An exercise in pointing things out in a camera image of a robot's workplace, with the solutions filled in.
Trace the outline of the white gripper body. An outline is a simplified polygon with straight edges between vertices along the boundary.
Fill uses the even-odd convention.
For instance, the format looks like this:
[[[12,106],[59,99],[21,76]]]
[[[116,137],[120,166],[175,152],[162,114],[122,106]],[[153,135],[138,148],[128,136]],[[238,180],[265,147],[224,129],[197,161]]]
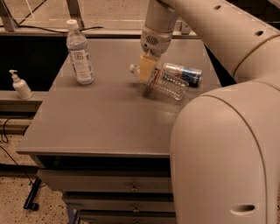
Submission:
[[[153,31],[146,25],[142,29],[141,47],[145,53],[160,57],[167,51],[172,40],[171,32]]]

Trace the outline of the yellow foam padded gripper finger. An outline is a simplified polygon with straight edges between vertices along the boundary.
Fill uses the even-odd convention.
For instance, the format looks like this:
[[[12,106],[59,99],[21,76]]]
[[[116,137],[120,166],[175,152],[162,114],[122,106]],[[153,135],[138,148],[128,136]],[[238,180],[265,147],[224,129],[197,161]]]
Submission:
[[[139,71],[141,82],[148,83],[156,64],[157,58],[150,51],[140,57]]]

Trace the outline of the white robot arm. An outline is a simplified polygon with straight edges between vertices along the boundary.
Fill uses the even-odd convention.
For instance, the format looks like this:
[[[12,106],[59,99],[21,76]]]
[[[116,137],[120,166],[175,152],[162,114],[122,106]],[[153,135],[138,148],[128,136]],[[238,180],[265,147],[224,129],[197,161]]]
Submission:
[[[140,69],[148,72],[183,18],[235,83],[188,102],[171,132],[177,224],[277,224],[279,31],[226,0],[150,0]]]

